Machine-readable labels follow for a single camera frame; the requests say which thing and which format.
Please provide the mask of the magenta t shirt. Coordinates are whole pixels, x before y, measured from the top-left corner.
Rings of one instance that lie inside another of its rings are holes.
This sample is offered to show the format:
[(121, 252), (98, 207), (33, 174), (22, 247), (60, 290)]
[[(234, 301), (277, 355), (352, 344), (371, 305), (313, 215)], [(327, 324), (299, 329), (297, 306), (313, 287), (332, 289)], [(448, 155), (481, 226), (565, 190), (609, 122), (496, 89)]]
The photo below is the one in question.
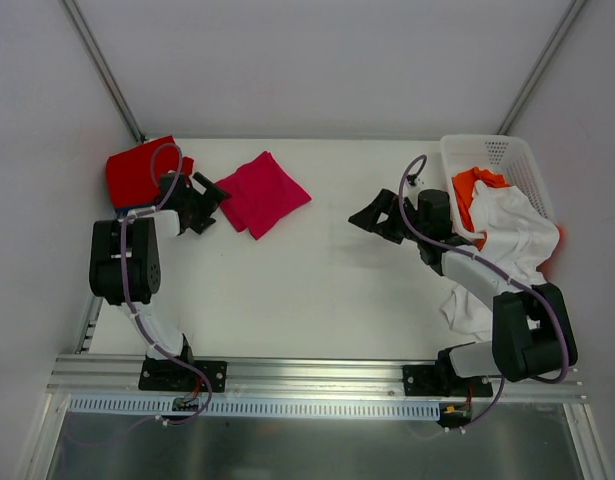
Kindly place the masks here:
[(312, 200), (269, 151), (238, 167), (217, 186), (230, 195), (220, 205), (227, 220), (238, 233), (247, 230), (255, 240)]

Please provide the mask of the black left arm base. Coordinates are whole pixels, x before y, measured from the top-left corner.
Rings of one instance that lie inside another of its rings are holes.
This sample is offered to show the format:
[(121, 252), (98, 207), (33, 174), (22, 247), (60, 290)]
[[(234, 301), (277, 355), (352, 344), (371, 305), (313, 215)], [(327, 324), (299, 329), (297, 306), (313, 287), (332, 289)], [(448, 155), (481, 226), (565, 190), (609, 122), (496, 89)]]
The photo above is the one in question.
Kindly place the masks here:
[(195, 360), (193, 365), (202, 375), (167, 359), (154, 360), (146, 357), (142, 363), (138, 389), (148, 392), (191, 393), (199, 386), (200, 392), (225, 391), (227, 362)]

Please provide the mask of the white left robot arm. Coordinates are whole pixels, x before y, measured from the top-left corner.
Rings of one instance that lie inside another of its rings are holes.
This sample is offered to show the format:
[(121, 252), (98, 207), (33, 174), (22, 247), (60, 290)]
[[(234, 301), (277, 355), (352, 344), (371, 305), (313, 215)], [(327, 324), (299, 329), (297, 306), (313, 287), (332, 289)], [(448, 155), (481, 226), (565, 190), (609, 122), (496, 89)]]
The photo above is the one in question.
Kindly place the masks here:
[(161, 378), (175, 390), (195, 381), (191, 347), (180, 329), (161, 319), (155, 297), (161, 287), (159, 247), (188, 230), (200, 235), (216, 220), (214, 212), (231, 194), (196, 172), (161, 176), (154, 202), (130, 209), (115, 220), (94, 223), (89, 285), (126, 315), (147, 344), (146, 358), (165, 361)]

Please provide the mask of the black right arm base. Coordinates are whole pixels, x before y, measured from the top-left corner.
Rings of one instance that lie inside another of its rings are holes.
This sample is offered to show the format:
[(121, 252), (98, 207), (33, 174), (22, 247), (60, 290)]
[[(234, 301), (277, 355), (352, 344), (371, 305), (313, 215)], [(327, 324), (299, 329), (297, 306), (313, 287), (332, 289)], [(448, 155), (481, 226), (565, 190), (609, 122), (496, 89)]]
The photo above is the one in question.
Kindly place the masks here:
[(402, 366), (402, 383), (407, 397), (490, 398), (492, 385), (484, 376), (459, 377), (450, 361), (451, 349), (441, 350), (433, 364)]

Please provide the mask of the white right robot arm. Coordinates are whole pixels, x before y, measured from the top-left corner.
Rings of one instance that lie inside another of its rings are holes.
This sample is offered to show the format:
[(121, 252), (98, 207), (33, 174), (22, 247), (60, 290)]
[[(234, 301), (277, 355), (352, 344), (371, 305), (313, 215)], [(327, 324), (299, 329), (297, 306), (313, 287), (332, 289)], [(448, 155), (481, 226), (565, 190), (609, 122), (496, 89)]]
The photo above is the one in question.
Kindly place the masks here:
[(482, 257), (454, 232), (446, 192), (424, 190), (411, 202), (383, 189), (348, 221), (396, 244), (415, 242), (425, 265), (466, 288), (491, 313), (490, 340), (439, 353), (446, 364), (435, 370), (434, 381), (442, 393), (457, 395), (476, 376), (560, 383), (577, 362), (561, 291), (551, 283), (524, 285)]

